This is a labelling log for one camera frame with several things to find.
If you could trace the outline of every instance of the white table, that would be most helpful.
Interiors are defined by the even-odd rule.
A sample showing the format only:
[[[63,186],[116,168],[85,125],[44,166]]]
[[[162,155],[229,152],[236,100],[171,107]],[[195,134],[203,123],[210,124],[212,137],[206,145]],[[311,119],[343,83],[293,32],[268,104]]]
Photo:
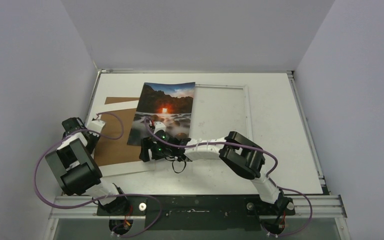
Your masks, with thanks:
[[[271,174],[284,188],[305,194],[321,194],[322,188],[311,148],[286,73],[103,73],[96,86],[87,122],[100,112],[107,97],[139,97],[143,84],[176,84],[196,82],[204,85],[247,85],[253,141],[277,156],[279,164]],[[243,130],[234,122],[215,125],[214,118],[228,113],[229,105],[217,107],[191,122],[193,138],[225,137],[229,131]],[[266,167],[274,161],[266,156]],[[120,186],[126,193],[152,195],[231,195],[257,194],[250,181],[237,176],[222,161],[197,160],[188,163],[185,171],[175,174],[171,162],[155,162],[155,170],[108,176],[106,179]]]

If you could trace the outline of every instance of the white wall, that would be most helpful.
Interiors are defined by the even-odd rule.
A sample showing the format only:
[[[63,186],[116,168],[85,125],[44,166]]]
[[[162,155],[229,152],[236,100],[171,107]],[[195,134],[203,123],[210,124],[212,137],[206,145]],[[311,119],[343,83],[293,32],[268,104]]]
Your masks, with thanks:
[[[98,68],[295,69],[334,0],[62,0]]]
[[[353,239],[384,239],[384,1],[336,0],[295,78]]]
[[[42,239],[50,208],[33,191],[61,121],[84,117],[96,70],[60,0],[0,0],[0,240]],[[39,187],[57,184],[44,162]]]

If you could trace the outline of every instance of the poster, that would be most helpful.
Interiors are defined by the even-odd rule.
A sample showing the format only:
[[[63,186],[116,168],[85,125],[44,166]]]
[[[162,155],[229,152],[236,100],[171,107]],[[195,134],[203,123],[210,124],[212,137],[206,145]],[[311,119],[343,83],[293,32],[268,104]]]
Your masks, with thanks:
[[[170,135],[184,139],[191,128],[195,83],[143,84],[136,113],[134,114],[127,144],[140,146],[141,139],[149,137],[144,121],[148,117],[163,122]]]

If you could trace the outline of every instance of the purple cable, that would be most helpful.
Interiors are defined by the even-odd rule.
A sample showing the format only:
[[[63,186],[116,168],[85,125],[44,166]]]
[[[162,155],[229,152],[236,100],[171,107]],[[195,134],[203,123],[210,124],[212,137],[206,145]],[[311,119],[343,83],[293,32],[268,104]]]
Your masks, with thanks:
[[[101,199],[104,199],[104,198],[116,198],[116,197],[129,197],[129,196],[136,196],[136,197],[147,197],[147,198],[151,198],[155,201],[158,202],[159,204],[159,213],[158,215],[156,216],[156,218],[148,225],[146,226],[143,230],[141,230],[140,232],[137,232],[135,234],[132,234],[132,235],[121,235],[120,237],[122,238],[129,238],[129,237],[133,237],[133,236],[136,236],[136,235],[139,235],[143,232],[145,232],[147,229],[149,229],[153,224],[155,224],[155,222],[157,222],[157,220],[160,218],[161,214],[163,213],[163,205],[161,204],[161,202],[154,196],[151,196],[151,195],[146,195],[146,194],[135,194],[135,193],[126,193],[126,194],[116,194],[116,195],[108,195],[108,196],[100,196],[100,197],[97,197],[97,198],[94,198],[94,199],[91,199],[90,201],[87,201],[87,202],[84,202],[84,203],[81,203],[81,204],[78,204],[78,205],[72,205],[72,206],[62,206],[62,205],[57,205],[57,204],[54,204],[48,200],[46,200],[46,198],[39,192],[39,189],[38,189],[38,185],[36,183],[36,176],[38,174],[38,169],[39,169],[39,164],[41,163],[42,159],[45,157],[45,155],[47,153],[49,153],[51,150],[53,150],[54,148],[56,148],[57,146],[61,145],[66,139],[68,139],[70,136],[76,134],[76,133],[81,133],[81,132],[90,132],[90,133],[94,133],[94,134],[98,134],[100,135],[101,137],[104,137],[104,138],[107,138],[107,139],[111,139],[111,140],[117,140],[117,139],[120,139],[123,134],[124,134],[124,125],[123,125],[123,121],[119,118],[119,116],[115,115],[114,113],[111,113],[111,112],[100,112],[100,113],[97,113],[96,115],[102,115],[102,114],[108,114],[108,115],[111,115],[115,118],[117,118],[117,120],[120,122],[120,125],[121,125],[121,133],[120,133],[120,136],[116,136],[116,137],[113,137],[113,136],[107,136],[107,135],[103,135],[97,131],[93,131],[93,130],[89,130],[89,129],[79,129],[79,130],[76,130],[74,132],[72,132],[70,135],[64,137],[63,139],[59,140],[57,143],[53,144],[50,148],[48,148],[44,153],[42,153],[42,155],[40,155],[39,159],[37,160],[37,163],[36,163],[36,166],[34,168],[34,174],[33,174],[33,188],[34,188],[34,192],[36,193],[36,196],[42,201],[44,202],[46,205],[48,206],[51,206],[53,208],[56,208],[56,209],[76,209],[76,208],[80,208],[80,207],[83,207],[83,206],[86,206],[88,204],[91,204],[93,203],[94,201],[97,201],[97,200],[101,200]]]
[[[174,147],[174,148],[181,148],[181,149],[195,148],[195,147],[197,146],[196,144],[195,144],[195,145],[184,145],[184,146],[182,146],[182,145],[176,145],[176,144],[172,144],[172,143],[169,143],[169,142],[164,141],[163,139],[159,138],[157,135],[155,135],[155,134],[152,132],[152,130],[151,130],[149,124],[148,124],[148,121],[150,121],[149,117],[146,117],[146,118],[145,118],[145,121],[143,121],[143,123],[145,124],[146,129],[147,129],[148,132],[149,132],[155,139],[157,139],[159,142],[161,142],[161,143],[163,143],[163,144],[166,144],[166,145],[168,145],[168,146]],[[311,222],[311,220],[312,220],[312,218],[313,218],[313,206],[312,206],[312,204],[311,204],[311,202],[310,202],[310,199],[309,199],[304,193],[302,193],[302,192],[299,192],[299,191],[294,190],[294,189],[289,189],[289,188],[284,188],[284,187],[278,186],[278,185],[275,183],[275,181],[273,181],[273,180],[269,177],[269,174],[271,174],[271,173],[276,169],[276,167],[278,166],[278,163],[279,163],[278,159],[277,159],[273,154],[271,154],[271,153],[268,152],[268,151],[263,150],[262,148],[257,148],[257,147],[253,147],[253,146],[247,146],[247,145],[241,145],[241,144],[237,144],[237,143],[233,143],[233,142],[225,142],[225,141],[217,141],[217,142],[200,142],[200,143],[198,144],[198,146],[201,146],[201,145],[229,145],[229,146],[234,146],[234,147],[238,147],[238,148],[243,148],[243,149],[249,149],[249,150],[258,151],[258,152],[260,152],[260,153],[269,155],[269,156],[274,160],[274,166],[273,166],[273,167],[272,167],[272,168],[265,174],[265,176],[270,180],[270,182],[271,182],[275,187],[279,188],[280,190],[294,192],[294,193],[297,193],[297,194],[303,196],[303,197],[307,200],[308,205],[309,205],[309,207],[310,207],[310,216],[309,216],[307,222],[305,222],[305,224],[304,224],[301,228],[299,228],[299,229],[297,229],[297,230],[295,230],[295,231],[292,231],[292,232],[288,232],[288,233],[280,234],[280,235],[278,235],[278,237],[285,237],[285,236],[290,236],[290,235],[296,234],[296,233],[302,231],[303,229],[305,229],[305,228],[310,224],[310,222]]]

